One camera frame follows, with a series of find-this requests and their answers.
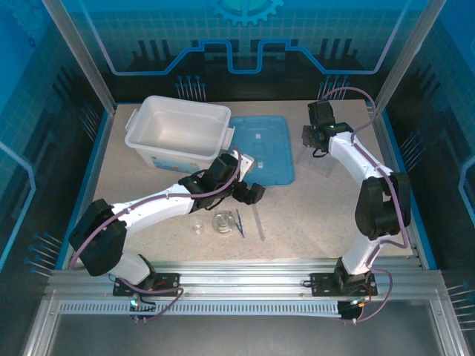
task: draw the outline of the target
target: transparent panel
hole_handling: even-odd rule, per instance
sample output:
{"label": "transparent panel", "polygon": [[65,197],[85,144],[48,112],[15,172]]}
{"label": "transparent panel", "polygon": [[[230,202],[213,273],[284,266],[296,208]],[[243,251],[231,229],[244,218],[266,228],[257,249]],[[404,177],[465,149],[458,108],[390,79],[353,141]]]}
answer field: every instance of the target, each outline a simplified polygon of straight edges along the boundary
{"label": "transparent panel", "polygon": [[0,349],[19,355],[104,109],[40,1],[0,1],[0,47]]}
{"label": "transparent panel", "polygon": [[475,24],[448,0],[387,106],[436,261],[475,264]]}
{"label": "transparent panel", "polygon": [[64,1],[119,102],[376,95],[426,2]]}

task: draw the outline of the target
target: white robotic arm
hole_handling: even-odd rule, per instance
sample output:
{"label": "white robotic arm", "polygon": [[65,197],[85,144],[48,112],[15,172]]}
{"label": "white robotic arm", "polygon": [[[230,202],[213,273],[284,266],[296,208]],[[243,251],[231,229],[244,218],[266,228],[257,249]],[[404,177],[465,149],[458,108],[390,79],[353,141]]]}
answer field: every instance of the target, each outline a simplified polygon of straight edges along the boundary
{"label": "white robotic arm", "polygon": [[313,156],[330,154],[350,172],[360,189],[355,219],[359,232],[348,252],[338,261],[335,275],[342,292],[367,281],[370,267],[385,240],[400,231],[396,207],[386,177],[395,188],[404,226],[410,222],[409,180],[382,165],[356,138],[345,122],[335,123],[330,102],[309,105],[310,126],[304,126],[304,145]]}
{"label": "white robotic arm", "polygon": [[238,153],[222,154],[208,170],[182,178],[160,193],[113,205],[108,205],[104,200],[92,202],[71,233],[70,243],[78,251],[92,231],[117,215],[85,247],[81,261],[91,276],[110,273],[143,289],[153,288],[156,282],[153,267],[144,256],[123,251],[125,238],[170,217],[212,208],[215,200],[221,201],[225,197],[233,196],[248,205],[257,203],[265,188],[253,184],[248,189],[243,181],[253,164],[254,160],[250,156],[240,156],[240,171],[233,179],[238,167]]}

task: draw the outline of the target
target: white plastic container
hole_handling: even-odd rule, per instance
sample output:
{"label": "white plastic container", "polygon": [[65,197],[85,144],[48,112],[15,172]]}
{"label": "white plastic container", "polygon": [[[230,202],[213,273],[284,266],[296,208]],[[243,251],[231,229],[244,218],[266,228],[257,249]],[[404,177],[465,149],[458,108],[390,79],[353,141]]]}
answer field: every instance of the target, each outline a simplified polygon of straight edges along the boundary
{"label": "white plastic container", "polygon": [[230,117],[226,106],[150,96],[128,120],[125,144],[151,167],[194,173],[229,148]]}

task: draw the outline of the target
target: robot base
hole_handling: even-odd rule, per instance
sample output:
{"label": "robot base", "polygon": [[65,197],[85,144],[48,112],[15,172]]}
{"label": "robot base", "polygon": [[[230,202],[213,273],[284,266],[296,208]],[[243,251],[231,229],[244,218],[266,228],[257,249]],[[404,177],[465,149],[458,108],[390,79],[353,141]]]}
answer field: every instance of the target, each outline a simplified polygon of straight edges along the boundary
{"label": "robot base", "polygon": [[[154,282],[152,284],[154,287],[149,289],[152,291],[161,291],[163,289],[172,289],[180,286],[180,275],[178,273],[154,273],[153,278]],[[116,278],[114,290],[112,291],[113,296],[132,297],[134,293],[137,292],[127,287],[119,278]],[[176,297],[177,295],[177,291],[160,294],[161,297]]]}
{"label": "robot base", "polygon": [[378,295],[374,274],[368,272],[364,283],[342,289],[335,273],[311,273],[310,280],[304,286],[312,289],[313,297],[366,297]]}

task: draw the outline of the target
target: blue plastic lid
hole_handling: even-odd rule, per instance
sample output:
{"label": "blue plastic lid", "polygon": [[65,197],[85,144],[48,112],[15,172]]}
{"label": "blue plastic lid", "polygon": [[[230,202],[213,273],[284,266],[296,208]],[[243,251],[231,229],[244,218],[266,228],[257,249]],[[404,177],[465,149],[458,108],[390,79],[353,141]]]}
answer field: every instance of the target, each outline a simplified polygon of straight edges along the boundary
{"label": "blue plastic lid", "polygon": [[246,174],[248,184],[264,187],[293,182],[294,162],[287,121],[282,116],[236,116],[229,121],[235,128],[231,147],[255,159],[252,172]]}

